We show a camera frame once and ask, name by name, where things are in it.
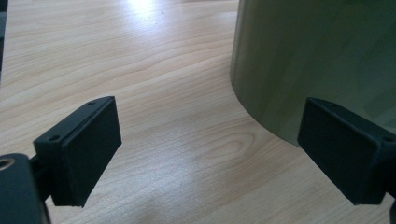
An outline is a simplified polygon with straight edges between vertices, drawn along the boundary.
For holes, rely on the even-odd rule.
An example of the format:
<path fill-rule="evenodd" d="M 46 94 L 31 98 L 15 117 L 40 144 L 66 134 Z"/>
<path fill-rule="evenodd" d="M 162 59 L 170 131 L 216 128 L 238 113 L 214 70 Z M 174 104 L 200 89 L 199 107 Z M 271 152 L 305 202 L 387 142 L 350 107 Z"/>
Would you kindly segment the green round bin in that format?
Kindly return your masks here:
<path fill-rule="evenodd" d="M 240 0 L 231 82 L 291 144 L 308 97 L 396 134 L 396 0 Z"/>

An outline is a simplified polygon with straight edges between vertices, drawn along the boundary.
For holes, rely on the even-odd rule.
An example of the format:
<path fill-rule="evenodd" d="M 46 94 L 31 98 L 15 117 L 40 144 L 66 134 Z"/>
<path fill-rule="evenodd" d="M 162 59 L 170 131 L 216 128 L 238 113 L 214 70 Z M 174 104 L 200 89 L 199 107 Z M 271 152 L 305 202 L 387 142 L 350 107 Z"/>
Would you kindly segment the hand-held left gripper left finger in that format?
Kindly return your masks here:
<path fill-rule="evenodd" d="M 120 145 L 116 99 L 84 104 L 34 141 L 40 198 L 83 206 Z"/>

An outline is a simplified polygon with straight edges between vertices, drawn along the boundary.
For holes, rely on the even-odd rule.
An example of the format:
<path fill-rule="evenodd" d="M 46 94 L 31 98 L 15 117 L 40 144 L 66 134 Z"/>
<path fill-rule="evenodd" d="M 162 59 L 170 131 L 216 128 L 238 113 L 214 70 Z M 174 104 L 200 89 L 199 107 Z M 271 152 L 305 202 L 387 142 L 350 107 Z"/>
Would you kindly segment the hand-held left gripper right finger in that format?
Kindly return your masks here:
<path fill-rule="evenodd" d="M 309 97 L 298 143 L 354 204 L 396 199 L 396 135 L 344 107 Z"/>

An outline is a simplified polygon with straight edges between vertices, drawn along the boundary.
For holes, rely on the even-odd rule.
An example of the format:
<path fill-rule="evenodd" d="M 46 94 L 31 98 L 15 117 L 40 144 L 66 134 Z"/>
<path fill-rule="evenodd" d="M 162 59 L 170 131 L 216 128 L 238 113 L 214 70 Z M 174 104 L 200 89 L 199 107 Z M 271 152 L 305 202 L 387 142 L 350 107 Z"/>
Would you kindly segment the dark object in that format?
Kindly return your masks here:
<path fill-rule="evenodd" d="M 0 0 L 0 79 L 3 65 L 8 0 Z"/>

